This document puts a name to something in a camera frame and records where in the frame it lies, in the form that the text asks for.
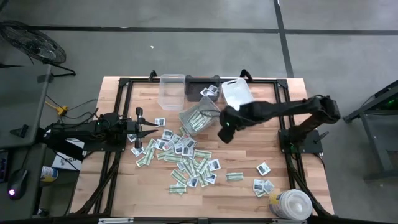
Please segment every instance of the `yellow object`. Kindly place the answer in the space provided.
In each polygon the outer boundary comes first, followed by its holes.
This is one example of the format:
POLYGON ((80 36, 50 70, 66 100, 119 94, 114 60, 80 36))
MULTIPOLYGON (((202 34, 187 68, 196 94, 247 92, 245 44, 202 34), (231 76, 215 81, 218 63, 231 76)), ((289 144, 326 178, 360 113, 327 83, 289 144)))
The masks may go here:
POLYGON ((50 104, 49 102, 47 102, 47 101, 45 101, 44 103, 47 104, 47 105, 49 105, 50 107, 56 109, 56 110, 58 111, 58 115, 59 115, 59 116, 65 115, 65 114, 67 113, 67 111, 68 111, 68 106, 63 106, 63 107, 54 106, 54 105, 51 105, 51 104, 50 104))

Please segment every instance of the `computer mouse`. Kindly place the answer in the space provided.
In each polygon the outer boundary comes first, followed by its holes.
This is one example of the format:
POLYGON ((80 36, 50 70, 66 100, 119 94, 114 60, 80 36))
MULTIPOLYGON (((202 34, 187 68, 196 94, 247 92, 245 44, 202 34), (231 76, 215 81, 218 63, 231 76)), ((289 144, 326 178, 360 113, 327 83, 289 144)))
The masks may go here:
POLYGON ((8 196, 11 200, 18 200, 26 192, 28 171, 26 169, 15 170, 8 179, 8 196))

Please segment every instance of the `fan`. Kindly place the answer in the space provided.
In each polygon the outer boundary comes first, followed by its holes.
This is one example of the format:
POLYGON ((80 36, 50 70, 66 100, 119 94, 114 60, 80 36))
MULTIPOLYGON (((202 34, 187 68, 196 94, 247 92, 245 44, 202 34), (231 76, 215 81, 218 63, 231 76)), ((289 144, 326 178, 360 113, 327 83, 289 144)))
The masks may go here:
POLYGON ((50 64, 71 72, 56 75, 56 77, 76 75, 75 71, 59 66, 67 60, 67 55, 62 47, 42 32, 32 30, 27 24, 18 21, 0 22, 0 35, 29 57, 41 61, 43 64, 50 64))

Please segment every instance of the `concrete floor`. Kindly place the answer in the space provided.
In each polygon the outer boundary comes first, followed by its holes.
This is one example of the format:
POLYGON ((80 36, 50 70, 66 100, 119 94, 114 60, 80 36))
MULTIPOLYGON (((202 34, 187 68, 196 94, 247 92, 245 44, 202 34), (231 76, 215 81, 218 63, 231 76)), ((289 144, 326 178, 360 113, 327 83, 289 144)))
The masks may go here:
MULTIPOLYGON (((395 0, 280 0, 286 29, 398 29, 395 0)), ((118 27, 224 27, 277 29, 271 0, 13 0, 0 20, 31 25, 118 27)), ((286 77, 278 34, 153 32, 45 32, 66 51, 63 66, 76 77, 55 79, 48 94, 63 105, 96 98, 105 75, 184 73, 237 77, 286 77)), ((398 36, 287 35, 297 78, 308 95, 331 95, 347 115, 368 96, 397 79, 398 36)), ((30 65, 21 52, 0 42, 0 63, 30 65)), ((95 103, 73 115, 93 111, 95 103)), ((42 126, 57 120, 45 108, 42 126)), ((326 175, 335 213, 345 218, 397 222, 397 184, 366 184, 378 171, 360 121, 323 125, 326 175)), ((73 184, 49 189, 43 206, 62 215, 73 184)))

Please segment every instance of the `wooden tabletop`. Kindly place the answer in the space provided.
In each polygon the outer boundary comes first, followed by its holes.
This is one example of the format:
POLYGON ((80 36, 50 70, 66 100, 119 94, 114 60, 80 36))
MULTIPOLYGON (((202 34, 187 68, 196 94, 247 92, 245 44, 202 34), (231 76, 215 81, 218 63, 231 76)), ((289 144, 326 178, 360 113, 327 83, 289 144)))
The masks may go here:
MULTIPOLYGON (((98 97, 98 114, 113 111, 116 92, 120 77, 104 77, 98 97)), ((304 80, 288 78, 291 100, 301 100, 307 97, 304 80)), ((269 84, 250 84, 251 93, 257 101, 275 103, 274 87, 269 84)), ((129 107, 129 116, 135 117, 135 108, 144 110, 146 120, 165 117, 166 127, 179 133, 181 122, 178 111, 164 111, 157 103, 159 93, 158 83, 135 83, 129 107)), ((122 114, 126 90, 123 92, 122 114)), ((195 103, 186 102, 185 109, 195 103)), ((219 109, 226 105, 221 96, 216 102, 219 109)), ((295 116, 296 124, 300 124, 308 115, 295 116)), ((170 176, 173 169, 178 169, 174 163, 153 159, 149 166, 137 167, 138 158, 130 151, 133 145, 128 141, 126 151, 122 153, 118 171, 112 216, 116 217, 224 217, 224 218, 270 218, 275 217, 268 209, 268 196, 257 198, 252 190, 254 179, 270 180, 278 193, 289 189, 289 180, 284 155, 280 152, 277 131, 280 129, 277 118, 245 131, 237 132, 234 140, 225 144, 219 140, 217 132, 220 124, 214 123, 204 132, 194 136, 198 141, 195 149, 204 149, 213 153, 212 159, 219 159, 222 169, 216 170, 215 185, 204 188, 200 184, 196 188, 188 187, 187 194, 170 194, 169 185, 176 181, 170 176), (262 177, 256 167, 266 162, 271 172, 262 177), (226 173, 243 172, 244 180, 227 182, 226 173)), ((154 134, 143 139, 145 147, 151 138, 159 139, 163 127, 154 134)), ((91 196, 98 185, 103 152, 95 152, 85 159, 78 179, 71 212, 78 210, 91 196)), ((307 184, 314 196, 323 207, 333 213, 325 171, 319 158, 304 154, 303 164, 307 184)), ((108 188, 104 191, 103 206, 106 204, 108 188)))

